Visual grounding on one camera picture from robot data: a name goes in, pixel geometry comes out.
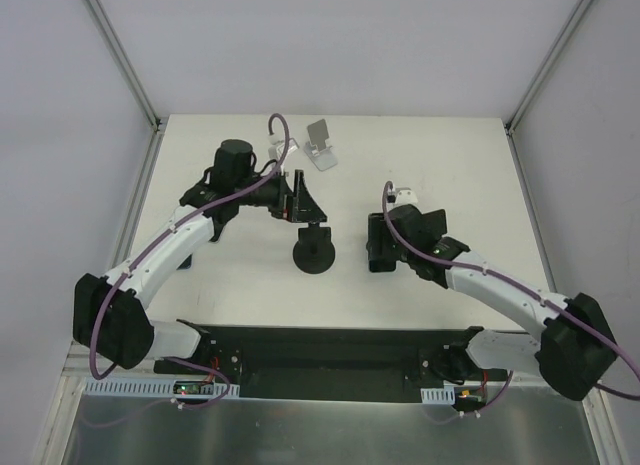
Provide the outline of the black round phone stand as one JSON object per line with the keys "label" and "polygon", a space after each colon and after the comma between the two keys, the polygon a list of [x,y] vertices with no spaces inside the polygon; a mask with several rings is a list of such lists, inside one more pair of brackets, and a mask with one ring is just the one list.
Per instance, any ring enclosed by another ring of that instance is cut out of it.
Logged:
{"label": "black round phone stand", "polygon": [[296,267],[306,274],[316,275],[328,271],[336,258],[331,228],[319,224],[300,228],[292,257]]}

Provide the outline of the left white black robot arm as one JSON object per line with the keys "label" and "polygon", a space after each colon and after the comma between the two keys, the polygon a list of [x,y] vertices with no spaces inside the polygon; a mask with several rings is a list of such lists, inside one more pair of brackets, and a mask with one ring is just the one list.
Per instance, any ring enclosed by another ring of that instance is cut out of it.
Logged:
{"label": "left white black robot arm", "polygon": [[331,268],[336,251],[327,216],[311,197],[304,173],[289,184],[274,170],[255,170],[253,147],[227,139],[211,167],[188,189],[164,227],[137,255],[101,276],[85,274],[76,283],[72,335],[94,355],[132,369],[145,359],[176,357],[188,373],[211,362],[206,331],[184,320],[152,321],[146,310],[165,281],[206,243],[216,243],[241,207],[262,207],[277,219],[298,225],[292,256],[297,268],[320,274]]}

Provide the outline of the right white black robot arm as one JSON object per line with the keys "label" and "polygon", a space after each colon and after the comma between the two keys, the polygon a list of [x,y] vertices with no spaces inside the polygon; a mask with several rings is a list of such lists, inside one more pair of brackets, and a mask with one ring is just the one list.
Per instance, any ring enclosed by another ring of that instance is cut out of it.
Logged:
{"label": "right white black robot arm", "polygon": [[448,236],[446,213],[422,213],[410,204],[367,218],[368,267],[393,272],[405,263],[445,290],[471,297],[521,327],[500,332],[472,326],[429,359],[433,374],[463,384],[483,370],[539,376],[563,397],[581,401],[617,359],[614,335],[599,303],[544,292],[486,264]]}

